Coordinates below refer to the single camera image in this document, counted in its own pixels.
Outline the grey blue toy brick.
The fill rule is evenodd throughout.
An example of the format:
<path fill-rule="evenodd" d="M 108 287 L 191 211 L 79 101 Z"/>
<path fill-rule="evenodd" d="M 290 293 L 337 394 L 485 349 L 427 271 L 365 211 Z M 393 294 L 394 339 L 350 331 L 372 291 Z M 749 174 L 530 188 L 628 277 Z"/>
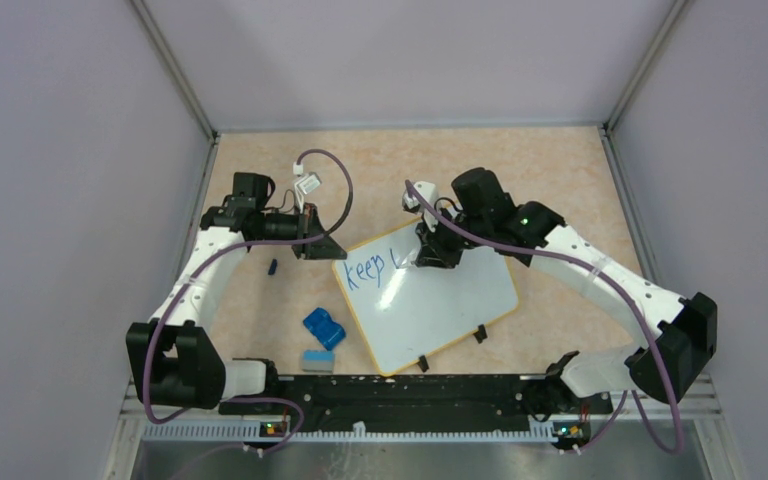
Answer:
<path fill-rule="evenodd" d="M 335 369 L 336 357 L 332 351 L 306 350 L 300 360 L 303 372 L 317 374 L 332 374 Z"/>

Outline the yellow framed whiteboard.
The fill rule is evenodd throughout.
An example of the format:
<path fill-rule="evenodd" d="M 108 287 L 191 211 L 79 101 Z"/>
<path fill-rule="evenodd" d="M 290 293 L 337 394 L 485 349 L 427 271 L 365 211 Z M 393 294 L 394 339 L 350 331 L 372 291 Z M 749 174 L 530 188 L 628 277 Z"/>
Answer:
<path fill-rule="evenodd" d="M 420 249 L 416 221 L 372 237 L 332 271 L 373 365 L 392 376 L 417 357 L 514 312 L 520 296 L 504 257 L 488 247 L 463 253 L 454 269 L 401 268 Z"/>

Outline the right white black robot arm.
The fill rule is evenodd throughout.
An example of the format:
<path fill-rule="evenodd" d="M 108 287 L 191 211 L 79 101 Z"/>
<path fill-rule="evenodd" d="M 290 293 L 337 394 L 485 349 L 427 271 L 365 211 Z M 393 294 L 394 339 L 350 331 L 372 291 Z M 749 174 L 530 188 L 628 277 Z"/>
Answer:
<path fill-rule="evenodd" d="M 491 170 L 473 168 L 451 186 L 453 213 L 437 208 L 434 185 L 405 184 L 404 210 L 422 217 L 417 266 L 454 269 L 465 251 L 488 247 L 574 289 L 632 339 L 553 364 L 546 397 L 554 409 L 572 412 L 586 397 L 609 391 L 635 390 L 665 404 L 684 397 L 716 352 L 717 305 L 709 296 L 682 296 L 641 277 L 544 204 L 515 204 Z"/>

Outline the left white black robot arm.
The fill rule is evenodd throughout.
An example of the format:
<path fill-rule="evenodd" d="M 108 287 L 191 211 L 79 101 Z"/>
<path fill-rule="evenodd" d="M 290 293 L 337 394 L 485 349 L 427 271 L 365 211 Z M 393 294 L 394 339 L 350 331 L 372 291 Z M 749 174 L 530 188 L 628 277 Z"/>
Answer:
<path fill-rule="evenodd" d="M 267 203 L 274 181 L 238 172 L 232 191 L 202 215 L 189 260 L 172 291 L 149 320 L 133 323 L 126 348 L 137 397 L 154 405 L 211 410 L 242 396 L 257 413 L 279 404 L 280 386 L 266 360 L 225 361 L 209 337 L 221 297 L 255 246 L 287 245 L 303 260 L 339 260 L 346 251 L 321 224 L 307 194 L 321 184 L 315 173 L 298 174 L 295 204 L 282 213 Z"/>

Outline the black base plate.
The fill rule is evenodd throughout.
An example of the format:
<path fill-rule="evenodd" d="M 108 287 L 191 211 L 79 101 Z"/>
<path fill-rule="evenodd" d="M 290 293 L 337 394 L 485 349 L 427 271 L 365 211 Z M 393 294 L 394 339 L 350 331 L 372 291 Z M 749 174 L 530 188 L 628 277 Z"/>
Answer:
<path fill-rule="evenodd" d="M 222 415 L 301 420 L 302 431 L 520 432 L 562 416 L 610 414 L 609 396 L 575 397 L 560 382 L 521 374 L 279 376 L 256 402 L 224 401 Z"/>

